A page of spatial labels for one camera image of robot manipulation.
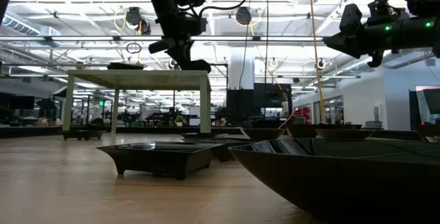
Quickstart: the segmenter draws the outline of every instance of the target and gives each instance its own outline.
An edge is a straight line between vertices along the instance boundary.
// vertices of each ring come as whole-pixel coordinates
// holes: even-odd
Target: white wall
[[[35,96],[48,98],[63,85],[57,82],[44,82],[42,78],[32,78],[31,83],[25,83],[22,79],[0,79],[0,92],[11,93],[20,96]]]
[[[432,73],[425,62],[418,62],[400,69],[384,70],[386,114],[390,130],[410,130],[409,91],[415,91],[416,86],[440,85],[440,67],[437,65],[430,69]]]
[[[379,119],[385,129],[409,131],[409,91],[415,91],[416,86],[440,85],[440,65],[430,69],[432,73],[425,62],[400,69],[380,67],[374,73],[361,74],[360,79],[342,80],[336,89],[324,89],[324,99],[344,97],[345,122],[365,124],[365,121],[373,121],[374,107],[379,105],[382,106]],[[307,94],[296,98],[294,107],[317,101],[319,94]]]
[[[365,124],[374,121],[374,107],[382,105],[385,110],[384,79],[382,68],[373,73],[361,74],[360,79],[344,79],[335,89],[324,89],[324,99],[343,96],[344,121],[352,124]],[[296,98],[294,107],[303,104],[313,104],[319,101],[319,94],[307,94]],[[386,128],[386,113],[382,113],[380,120]]]

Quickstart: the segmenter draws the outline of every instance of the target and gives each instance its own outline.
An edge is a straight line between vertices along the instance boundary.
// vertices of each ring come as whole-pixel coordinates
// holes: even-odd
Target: black bowl
[[[412,126],[425,142],[439,142],[440,124],[426,124]]]
[[[294,138],[315,138],[316,125],[313,124],[286,124],[287,133]]]
[[[314,124],[320,129],[345,129],[358,130],[362,128],[361,124]]]
[[[263,141],[267,139],[276,139],[280,137],[285,130],[277,128],[242,128],[241,132],[250,139]]]
[[[338,130],[338,129],[316,129],[322,138],[327,139],[365,139],[374,131],[369,130]]]
[[[439,144],[275,139],[230,151],[265,185],[318,219],[438,222]]]
[[[183,133],[180,134],[185,139],[192,139],[192,138],[214,138],[214,137],[224,137],[227,134],[212,134],[212,133]]]

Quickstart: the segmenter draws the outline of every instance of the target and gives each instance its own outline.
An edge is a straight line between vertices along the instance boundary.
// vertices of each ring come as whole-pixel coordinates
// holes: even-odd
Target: yellow pole
[[[310,8],[311,8],[311,24],[312,24],[312,30],[313,30],[313,45],[315,47],[315,66],[317,66],[318,65],[318,48],[316,47],[314,0],[310,0]],[[325,122],[324,96],[322,94],[321,77],[319,74],[318,67],[315,67],[315,70],[316,70],[316,79],[318,80],[319,98],[320,98],[320,106],[321,106],[321,122]]]

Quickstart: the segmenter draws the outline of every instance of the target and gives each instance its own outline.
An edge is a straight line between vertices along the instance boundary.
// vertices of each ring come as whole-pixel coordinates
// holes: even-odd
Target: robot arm
[[[406,0],[409,17],[404,9],[390,7],[388,0],[375,0],[368,6],[371,17],[361,24],[362,13],[355,4],[347,5],[340,23],[340,31],[324,40],[327,47],[360,58],[372,57],[370,67],[382,64],[384,50],[432,47],[440,58],[440,0]]]
[[[191,36],[206,31],[207,21],[201,16],[189,14],[180,7],[189,5],[189,9],[201,6],[205,0],[151,0],[159,23],[164,33],[162,40],[148,47],[150,53],[166,50],[183,70],[211,71],[204,60],[191,61],[190,49],[193,46]]]

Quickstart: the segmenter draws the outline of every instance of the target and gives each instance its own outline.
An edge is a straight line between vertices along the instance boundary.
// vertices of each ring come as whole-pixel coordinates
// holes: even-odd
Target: white table frame
[[[86,80],[94,84],[115,89],[113,110],[111,115],[111,132],[115,133],[118,124],[118,102],[120,90],[188,90],[200,91],[200,132],[211,133],[211,100],[210,82],[206,71],[144,71],[144,70],[69,70],[67,71],[67,95],[63,131],[70,130],[72,105],[75,87],[75,78]],[[176,82],[173,77],[181,79]],[[119,82],[129,81],[132,78],[145,78],[144,82],[135,83],[136,89]]]

